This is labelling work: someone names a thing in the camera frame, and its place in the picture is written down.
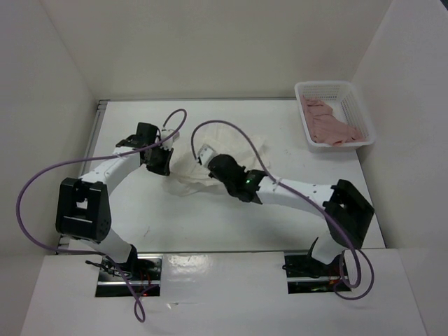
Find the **white skirt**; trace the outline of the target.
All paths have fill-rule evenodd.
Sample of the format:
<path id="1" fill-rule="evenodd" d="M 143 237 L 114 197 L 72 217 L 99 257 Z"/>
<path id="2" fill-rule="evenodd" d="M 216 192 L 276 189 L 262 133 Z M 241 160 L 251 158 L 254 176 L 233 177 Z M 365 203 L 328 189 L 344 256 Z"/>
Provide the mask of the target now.
<path id="1" fill-rule="evenodd" d="M 198 151 L 203 144 L 217 153 L 231 155 L 248 170 L 262 169 L 247 140 L 230 126 L 216 123 L 201 127 L 194 137 L 195 150 Z M 179 197 L 198 192 L 226 193 L 223 184 L 210 178 L 209 171 L 194 161 L 189 136 L 181 136 L 174 142 L 170 175 L 162 182 L 162 188 L 170 195 Z"/>

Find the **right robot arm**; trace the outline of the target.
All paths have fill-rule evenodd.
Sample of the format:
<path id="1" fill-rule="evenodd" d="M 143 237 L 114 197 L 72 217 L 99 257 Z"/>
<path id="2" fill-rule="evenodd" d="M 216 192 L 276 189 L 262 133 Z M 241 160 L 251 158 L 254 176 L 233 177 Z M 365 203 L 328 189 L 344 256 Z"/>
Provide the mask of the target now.
<path id="1" fill-rule="evenodd" d="M 215 152 L 201 154 L 199 162 L 242 202 L 285 206 L 323 217 L 328 229 L 314 240 L 306 259 L 312 274 L 324 274 L 344 250 L 363 247 L 375 211 L 351 182 L 340 179 L 335 185 L 319 185 L 272 178 L 262 170 L 247 170 L 231 155 Z"/>

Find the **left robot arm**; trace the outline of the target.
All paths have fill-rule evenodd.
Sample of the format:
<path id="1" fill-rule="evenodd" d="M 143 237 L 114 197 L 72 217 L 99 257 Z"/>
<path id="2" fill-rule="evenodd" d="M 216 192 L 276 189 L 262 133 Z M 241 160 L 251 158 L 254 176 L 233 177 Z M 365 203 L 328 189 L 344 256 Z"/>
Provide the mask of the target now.
<path id="1" fill-rule="evenodd" d="M 135 246 L 113 231 L 109 196 L 133 171 L 146 166 L 161 176 L 170 174 L 169 162 L 179 133 L 140 122 L 136 133 L 115 145 L 111 158 L 79 178 L 66 178 L 59 187 L 56 230 L 82 240 L 115 262 L 122 279 L 133 279 L 148 263 L 138 259 Z"/>

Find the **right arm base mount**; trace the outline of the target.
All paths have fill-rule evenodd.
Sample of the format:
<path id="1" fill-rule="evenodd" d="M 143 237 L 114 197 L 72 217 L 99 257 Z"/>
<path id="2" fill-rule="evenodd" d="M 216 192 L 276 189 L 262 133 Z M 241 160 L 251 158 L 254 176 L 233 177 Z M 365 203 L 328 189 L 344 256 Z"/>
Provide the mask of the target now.
<path id="1" fill-rule="evenodd" d="M 329 265 L 323 264 L 305 253 L 285 253 L 283 271 L 289 294 L 329 293 L 335 286 L 342 292 L 351 289 L 342 281 L 349 279 L 347 267 L 343 262 L 340 271 L 340 257 L 337 256 Z"/>

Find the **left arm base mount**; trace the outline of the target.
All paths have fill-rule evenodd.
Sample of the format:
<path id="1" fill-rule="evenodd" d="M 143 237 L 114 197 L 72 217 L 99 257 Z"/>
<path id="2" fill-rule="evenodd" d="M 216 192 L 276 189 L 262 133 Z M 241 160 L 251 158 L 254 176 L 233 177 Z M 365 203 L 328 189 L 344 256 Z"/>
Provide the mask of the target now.
<path id="1" fill-rule="evenodd" d="M 137 295 L 158 297 L 160 295 L 162 254 L 143 253 L 139 255 L 139 262 L 142 268 L 136 273 L 131 274 L 124 270 L 130 286 Z M 99 268 L 95 292 L 97 298 L 132 296 L 125 280 L 109 260 L 104 258 L 101 263 L 95 263 L 94 266 Z"/>

